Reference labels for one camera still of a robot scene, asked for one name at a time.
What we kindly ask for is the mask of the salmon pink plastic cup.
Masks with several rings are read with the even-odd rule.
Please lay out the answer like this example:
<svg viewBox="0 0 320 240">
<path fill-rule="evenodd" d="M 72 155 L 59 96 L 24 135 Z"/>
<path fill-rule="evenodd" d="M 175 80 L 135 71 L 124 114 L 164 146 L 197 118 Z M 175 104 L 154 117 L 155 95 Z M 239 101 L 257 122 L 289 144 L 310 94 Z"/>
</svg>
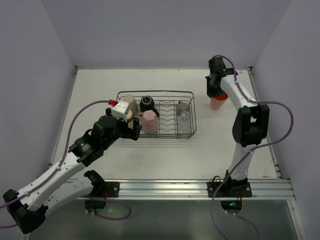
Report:
<svg viewBox="0 0 320 240">
<path fill-rule="evenodd" d="M 210 98 L 210 107 L 212 110 L 218 110 L 229 98 L 226 93 L 222 93 L 219 96 Z"/>
</svg>

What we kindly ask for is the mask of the black mug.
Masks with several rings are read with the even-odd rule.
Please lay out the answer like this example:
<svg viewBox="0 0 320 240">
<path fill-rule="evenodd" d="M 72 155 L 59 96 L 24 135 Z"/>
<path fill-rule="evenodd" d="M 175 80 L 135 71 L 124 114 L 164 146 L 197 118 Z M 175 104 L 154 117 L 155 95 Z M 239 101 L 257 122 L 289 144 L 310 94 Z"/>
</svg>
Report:
<svg viewBox="0 0 320 240">
<path fill-rule="evenodd" d="M 145 95 L 141 98 L 139 103 L 139 110 L 141 113 L 151 110 L 156 114 L 158 118 L 160 116 L 159 112 L 155 107 L 154 99 L 149 95 Z"/>
</svg>

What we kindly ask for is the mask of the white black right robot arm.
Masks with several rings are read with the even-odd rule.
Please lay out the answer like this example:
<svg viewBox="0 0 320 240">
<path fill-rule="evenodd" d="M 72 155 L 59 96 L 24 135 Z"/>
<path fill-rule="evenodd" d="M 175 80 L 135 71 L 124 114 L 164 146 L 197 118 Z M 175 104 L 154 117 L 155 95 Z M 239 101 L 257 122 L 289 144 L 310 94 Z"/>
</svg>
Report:
<svg viewBox="0 0 320 240">
<path fill-rule="evenodd" d="M 238 80 L 237 71 L 227 68 L 224 57 L 217 55 L 208 61 L 209 75 L 206 76 L 206 93 L 210 107 L 218 110 L 226 100 L 231 100 L 236 117 L 232 126 L 232 137 L 236 143 L 232 162 L 225 177 L 207 183 L 210 198 L 251 197 L 248 171 L 254 147 L 267 137 L 270 109 L 258 104 Z"/>
</svg>

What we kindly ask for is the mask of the cream cup brown band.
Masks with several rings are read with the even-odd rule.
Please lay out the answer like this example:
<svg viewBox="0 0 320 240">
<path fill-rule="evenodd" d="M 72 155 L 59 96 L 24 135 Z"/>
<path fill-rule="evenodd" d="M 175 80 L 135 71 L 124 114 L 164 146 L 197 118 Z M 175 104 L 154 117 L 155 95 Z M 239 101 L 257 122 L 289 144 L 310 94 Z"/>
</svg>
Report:
<svg viewBox="0 0 320 240">
<path fill-rule="evenodd" d="M 130 128 L 130 129 L 133 129 L 134 128 L 134 115 L 133 115 L 133 112 L 131 110 L 128 111 L 127 115 L 127 126 Z"/>
</svg>

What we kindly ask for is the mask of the beige tall cup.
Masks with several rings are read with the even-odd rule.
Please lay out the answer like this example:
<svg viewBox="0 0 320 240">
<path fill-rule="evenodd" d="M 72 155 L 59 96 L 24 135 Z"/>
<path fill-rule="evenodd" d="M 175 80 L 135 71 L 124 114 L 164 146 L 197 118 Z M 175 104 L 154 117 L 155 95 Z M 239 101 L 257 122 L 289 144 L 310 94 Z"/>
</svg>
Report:
<svg viewBox="0 0 320 240">
<path fill-rule="evenodd" d="M 135 97 L 131 94 L 127 94 L 124 96 L 123 100 L 129 103 L 130 110 L 132 111 L 133 115 L 137 115 L 139 112 L 138 104 Z"/>
</svg>

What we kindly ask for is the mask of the pink faceted mug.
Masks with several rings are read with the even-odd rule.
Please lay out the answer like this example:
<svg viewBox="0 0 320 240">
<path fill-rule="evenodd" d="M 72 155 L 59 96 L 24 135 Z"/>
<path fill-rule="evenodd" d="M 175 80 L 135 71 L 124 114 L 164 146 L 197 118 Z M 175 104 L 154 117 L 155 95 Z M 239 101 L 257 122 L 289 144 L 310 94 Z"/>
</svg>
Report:
<svg viewBox="0 0 320 240">
<path fill-rule="evenodd" d="M 159 128 L 159 119 L 153 110 L 140 112 L 142 119 L 142 130 L 146 134 L 156 134 Z"/>
</svg>

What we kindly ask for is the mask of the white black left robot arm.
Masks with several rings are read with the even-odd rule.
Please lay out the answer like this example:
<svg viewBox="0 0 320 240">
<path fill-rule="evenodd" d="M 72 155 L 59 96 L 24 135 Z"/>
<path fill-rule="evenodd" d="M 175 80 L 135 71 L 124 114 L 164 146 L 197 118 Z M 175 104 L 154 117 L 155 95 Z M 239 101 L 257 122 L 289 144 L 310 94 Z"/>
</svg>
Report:
<svg viewBox="0 0 320 240">
<path fill-rule="evenodd" d="M 102 197 L 105 181 L 94 170 L 85 172 L 83 177 L 69 186 L 65 182 L 101 158 L 118 139 L 138 140 L 141 130 L 142 125 L 137 117 L 116 117 L 116 112 L 108 108 L 106 114 L 43 175 L 19 190 L 9 189 L 5 192 L 5 206 L 21 232 L 33 232 L 50 213 L 76 198 Z"/>
</svg>

